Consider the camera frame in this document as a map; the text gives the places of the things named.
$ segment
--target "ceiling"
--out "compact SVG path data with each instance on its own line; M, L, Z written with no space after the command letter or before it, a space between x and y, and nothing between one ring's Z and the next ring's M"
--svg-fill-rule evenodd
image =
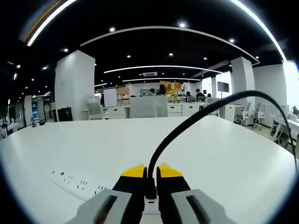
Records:
M286 57L297 60L294 40L298 36L293 27L298 18L292 3L282 5L270 0L242 2L267 24ZM259 56L260 64L257 66L282 61L266 33L229 0L77 0L60 13L32 46L28 47L20 39L24 39L28 28L55 3L55 0L23 1L20 4L5 2L4 16L8 22L3 26L5 35L1 37L1 105L7 105L8 99L14 104L26 94L53 92L56 62L78 49L96 59L95 84L108 83L105 87L109 87L110 83L111 86L121 85L124 79L141 78L139 74L143 72L155 71L158 72L158 77L174 78L190 78L201 72L182 68L147 68L104 73L107 70L146 65L209 68L227 61L228 63L215 70L228 71L229 61L240 56L256 63L256 60L227 43L173 29L115 33L80 47L90 39L109 33L111 27L116 31L144 26L178 27L180 22L184 22L186 28L211 34L225 41L234 38L236 46L253 57ZM18 74L16 80L13 79L15 73ZM198 78L215 74L208 72Z

